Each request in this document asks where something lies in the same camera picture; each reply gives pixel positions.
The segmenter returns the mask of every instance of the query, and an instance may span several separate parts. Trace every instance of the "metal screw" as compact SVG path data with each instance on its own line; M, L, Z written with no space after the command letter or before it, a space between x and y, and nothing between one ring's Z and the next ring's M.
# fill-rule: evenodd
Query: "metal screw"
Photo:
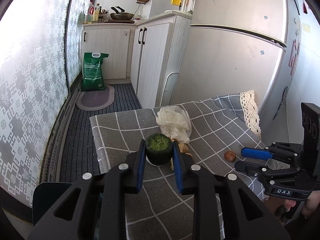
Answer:
M90 172L86 172L85 174L82 175L82 179L91 179L92 174Z
M201 166L198 164L193 164L193 165L191 165L191 169L193 171L199 171L201 169Z
M230 180L236 180L236 179L237 179L237 175L236 175L236 174L233 174L233 173L229 173L229 174L228 174L228 179L230 179Z
M119 170L126 170L127 168L129 168L129 165L126 163L121 163L118 166Z

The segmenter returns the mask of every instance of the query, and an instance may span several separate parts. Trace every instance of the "kitchen cabinet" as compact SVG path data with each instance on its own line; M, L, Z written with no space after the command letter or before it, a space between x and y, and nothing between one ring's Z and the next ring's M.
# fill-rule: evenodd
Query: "kitchen cabinet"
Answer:
M84 52L108 53L103 60L103 79L125 79L130 29L92 29L82 31L82 62Z
M168 11L138 24L130 79L143 108L168 104L175 86L167 83L176 82L169 76L179 72L190 22L191 15Z
M143 108L155 107L163 81L172 23L154 25L143 29L144 48L141 54L137 96Z

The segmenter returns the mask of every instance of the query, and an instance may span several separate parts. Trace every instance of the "crumpled tissue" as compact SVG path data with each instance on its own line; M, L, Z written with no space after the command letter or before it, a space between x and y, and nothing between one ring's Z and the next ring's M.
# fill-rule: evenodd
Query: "crumpled tissue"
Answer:
M156 122L161 133L180 143L189 143L191 122L188 112L179 106L165 106L157 113Z

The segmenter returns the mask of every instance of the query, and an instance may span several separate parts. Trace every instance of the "refrigerator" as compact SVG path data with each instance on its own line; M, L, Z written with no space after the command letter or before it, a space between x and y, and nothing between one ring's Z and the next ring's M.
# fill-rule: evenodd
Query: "refrigerator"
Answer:
M171 104L254 90L264 130L299 57L296 0L196 0Z

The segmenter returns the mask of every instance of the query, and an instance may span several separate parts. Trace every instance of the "frosted window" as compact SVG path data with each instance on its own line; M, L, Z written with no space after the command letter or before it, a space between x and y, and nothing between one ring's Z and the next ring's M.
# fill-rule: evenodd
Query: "frosted window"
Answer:
M69 0L13 0L0 21L0 185L32 205L49 134L68 89Z
M81 37L84 9L90 0L72 0L67 31L67 69L69 85L82 69Z

